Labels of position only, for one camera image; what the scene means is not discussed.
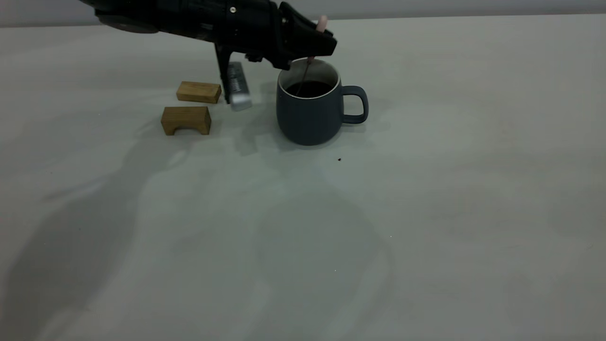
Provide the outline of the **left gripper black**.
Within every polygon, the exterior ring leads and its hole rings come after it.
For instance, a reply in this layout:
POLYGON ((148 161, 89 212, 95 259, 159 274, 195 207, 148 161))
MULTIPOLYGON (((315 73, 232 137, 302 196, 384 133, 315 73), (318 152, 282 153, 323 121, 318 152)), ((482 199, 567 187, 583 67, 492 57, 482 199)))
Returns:
POLYGON ((214 43, 251 56, 265 58, 288 71, 294 61, 331 56, 337 45, 327 21, 312 22, 288 2, 270 0, 160 0, 159 30, 214 43), (279 11, 283 24, 282 54, 279 11))

